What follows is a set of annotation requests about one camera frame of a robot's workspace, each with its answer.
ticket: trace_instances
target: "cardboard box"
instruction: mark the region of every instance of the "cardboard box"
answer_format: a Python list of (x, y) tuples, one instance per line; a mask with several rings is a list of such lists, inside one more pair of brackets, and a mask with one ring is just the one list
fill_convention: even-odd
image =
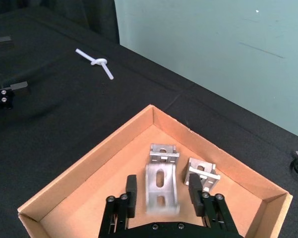
[[(180, 152), (177, 187), (180, 213), (145, 214), (145, 165), (150, 144), (174, 144)], [(221, 175), (211, 194), (222, 193), (239, 233), (276, 238), (292, 196), (202, 136), (149, 105), (18, 208), (32, 238), (97, 237), (106, 197), (125, 192), (126, 178), (137, 175), (136, 218), (129, 227), (183, 221), (202, 225), (183, 179), (189, 157), (216, 164)]]

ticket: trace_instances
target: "screw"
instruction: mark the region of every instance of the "screw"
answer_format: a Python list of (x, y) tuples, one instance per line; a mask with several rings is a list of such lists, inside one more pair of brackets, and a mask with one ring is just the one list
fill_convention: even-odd
[(107, 202), (113, 202), (115, 200), (114, 196), (107, 197)]
[(183, 230), (184, 229), (184, 227), (185, 227), (185, 225), (183, 224), (183, 223), (178, 223), (178, 228), (180, 229), (180, 230)]
[(208, 197), (209, 197), (209, 193), (207, 193), (207, 192), (203, 192), (203, 193), (202, 193), (202, 197), (204, 197), (204, 198), (208, 198)]
[(127, 195), (127, 194), (123, 194), (123, 195), (120, 196), (120, 198), (121, 198), (122, 200), (126, 200), (126, 199), (128, 198), (128, 195)]
[(222, 200), (222, 199), (224, 199), (224, 196), (223, 196), (222, 194), (220, 194), (220, 193), (217, 193), (217, 194), (215, 195), (215, 197), (216, 197), (218, 200)]
[(158, 224), (154, 223), (154, 224), (152, 225), (152, 229), (157, 230), (158, 228), (159, 228), (159, 225), (158, 225)]

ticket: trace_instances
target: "white plastic tube connector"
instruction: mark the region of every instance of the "white plastic tube connector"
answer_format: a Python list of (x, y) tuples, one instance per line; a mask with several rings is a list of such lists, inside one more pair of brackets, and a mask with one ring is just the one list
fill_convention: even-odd
[(94, 59), (91, 56), (87, 55), (86, 53), (84, 53), (83, 51), (81, 51), (80, 49), (76, 49), (75, 50), (76, 53), (80, 54), (81, 56), (83, 56), (84, 58), (88, 59), (90, 61), (91, 65), (101, 65), (104, 69), (104, 71), (106, 72), (106, 74), (108, 75), (109, 79), (114, 79), (113, 75), (111, 74), (111, 72), (109, 71), (108, 67), (107, 67), (107, 60), (106, 59)]

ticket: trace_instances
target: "light blue wall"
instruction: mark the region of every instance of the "light blue wall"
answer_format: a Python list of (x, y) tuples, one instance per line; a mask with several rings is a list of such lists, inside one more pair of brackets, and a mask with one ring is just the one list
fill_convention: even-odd
[(298, 135), (298, 0), (116, 0), (120, 43)]

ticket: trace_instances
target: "black tablecloth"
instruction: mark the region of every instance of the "black tablecloth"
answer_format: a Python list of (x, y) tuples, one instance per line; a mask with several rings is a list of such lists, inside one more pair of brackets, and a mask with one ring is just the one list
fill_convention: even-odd
[[(32, 94), (0, 110), (0, 238), (25, 237), (16, 209), (148, 104), (289, 191), (279, 237), (298, 238), (297, 136), (44, 8), (1, 15), (6, 35), (0, 87), (27, 80)], [(106, 58), (115, 79), (76, 48)]]

